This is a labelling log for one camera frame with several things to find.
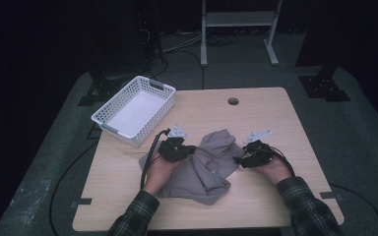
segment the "hand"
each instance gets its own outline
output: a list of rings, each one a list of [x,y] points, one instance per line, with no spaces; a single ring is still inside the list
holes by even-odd
[[[179,166],[182,160],[167,162],[158,152],[155,152],[149,161],[152,163],[147,171],[147,181],[143,190],[151,195],[155,195],[168,181],[171,173]]]
[[[273,157],[267,165],[254,167],[254,170],[263,173],[275,185],[281,180],[291,177],[291,174],[284,163],[277,157]]]

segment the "forearm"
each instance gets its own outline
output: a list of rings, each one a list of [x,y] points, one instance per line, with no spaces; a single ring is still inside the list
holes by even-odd
[[[314,197],[302,178],[284,179],[277,188],[291,210],[296,235],[343,235],[330,208]]]
[[[159,202],[153,195],[140,191],[125,213],[115,220],[107,235],[146,235],[147,227],[158,206]]]

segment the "wooden table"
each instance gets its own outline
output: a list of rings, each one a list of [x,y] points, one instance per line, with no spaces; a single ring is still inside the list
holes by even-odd
[[[231,97],[239,104],[228,104]],[[283,152],[314,195],[321,199],[320,193],[331,192],[283,88],[182,90],[176,92],[175,99],[173,108],[139,148],[102,133],[82,193],[82,198],[92,199],[92,203],[78,206],[75,230],[107,230],[124,213],[139,192],[139,158],[149,151],[156,134],[175,124],[188,133],[184,144],[195,146],[205,135],[222,129],[228,129],[240,147],[252,131],[271,130],[273,133],[262,141]],[[290,226],[289,210],[263,175],[240,167],[227,180],[231,183],[228,193],[212,206],[187,199],[159,199],[160,207],[149,229]],[[343,223],[337,201],[323,201]]]

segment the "crumpled towel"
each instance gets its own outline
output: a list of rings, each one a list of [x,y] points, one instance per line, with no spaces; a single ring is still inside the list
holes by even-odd
[[[231,184],[225,179],[237,168],[233,157],[244,150],[235,143],[228,130],[205,136],[194,154],[189,155],[171,174],[168,182],[157,193],[160,198],[186,198],[205,205],[214,204]],[[140,158],[143,169],[147,155]]]

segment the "white plastic basket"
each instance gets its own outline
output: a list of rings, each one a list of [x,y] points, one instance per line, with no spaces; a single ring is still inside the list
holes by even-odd
[[[92,120],[103,131],[138,148],[174,105],[176,89],[138,76],[109,99]]]

